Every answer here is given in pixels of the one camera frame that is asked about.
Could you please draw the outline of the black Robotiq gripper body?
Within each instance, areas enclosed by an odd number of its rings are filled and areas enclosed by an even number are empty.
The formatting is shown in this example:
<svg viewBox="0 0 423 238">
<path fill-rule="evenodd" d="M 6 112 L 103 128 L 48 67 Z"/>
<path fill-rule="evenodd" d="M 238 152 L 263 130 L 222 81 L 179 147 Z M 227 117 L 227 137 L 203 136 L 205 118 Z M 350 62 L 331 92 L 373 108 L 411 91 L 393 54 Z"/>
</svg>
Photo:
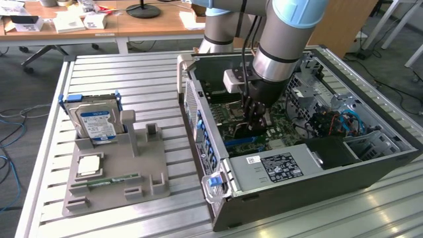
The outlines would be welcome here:
<svg viewBox="0 0 423 238">
<path fill-rule="evenodd" d="M 261 104 L 266 109 L 271 108 L 286 90 L 287 80 L 273 82 L 265 79 L 249 81 L 249 94 L 245 96 L 245 104 Z"/>
</svg>

